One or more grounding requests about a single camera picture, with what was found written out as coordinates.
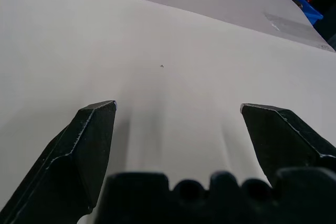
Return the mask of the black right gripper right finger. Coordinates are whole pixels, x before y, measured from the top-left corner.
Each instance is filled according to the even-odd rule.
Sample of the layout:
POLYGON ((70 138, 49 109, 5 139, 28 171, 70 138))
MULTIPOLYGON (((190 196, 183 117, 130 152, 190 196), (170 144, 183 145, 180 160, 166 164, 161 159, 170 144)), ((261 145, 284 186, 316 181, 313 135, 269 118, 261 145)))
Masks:
POLYGON ((240 112, 271 185, 282 168, 323 167, 336 173, 336 147, 291 110, 243 103, 240 112))

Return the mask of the clear tape strip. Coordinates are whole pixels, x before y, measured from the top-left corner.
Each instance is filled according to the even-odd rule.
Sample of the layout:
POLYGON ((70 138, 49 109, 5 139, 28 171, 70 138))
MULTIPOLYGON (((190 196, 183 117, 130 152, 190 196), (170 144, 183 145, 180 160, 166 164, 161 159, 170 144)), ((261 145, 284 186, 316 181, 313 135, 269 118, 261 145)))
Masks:
POLYGON ((312 25, 294 22, 269 13, 264 13, 264 15, 277 31, 308 40, 320 40, 320 35, 312 25))

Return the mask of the blue plastic bin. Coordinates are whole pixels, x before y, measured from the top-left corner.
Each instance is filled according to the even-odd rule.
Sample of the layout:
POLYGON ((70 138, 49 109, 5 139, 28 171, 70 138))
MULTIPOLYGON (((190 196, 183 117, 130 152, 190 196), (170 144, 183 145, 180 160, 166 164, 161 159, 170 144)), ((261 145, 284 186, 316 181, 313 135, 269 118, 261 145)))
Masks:
POLYGON ((323 15, 315 10, 309 2, 306 0, 297 0, 302 4, 302 11, 309 20, 309 22, 314 25, 318 20, 323 19, 323 15))

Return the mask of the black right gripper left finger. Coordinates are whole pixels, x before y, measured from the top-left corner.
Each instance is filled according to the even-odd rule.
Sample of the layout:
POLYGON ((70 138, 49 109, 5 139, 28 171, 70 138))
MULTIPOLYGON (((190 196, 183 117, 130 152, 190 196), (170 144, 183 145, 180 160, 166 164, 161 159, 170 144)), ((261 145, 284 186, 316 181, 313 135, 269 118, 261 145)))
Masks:
POLYGON ((77 224, 96 207, 106 174, 117 104, 80 109, 33 164, 0 224, 77 224))

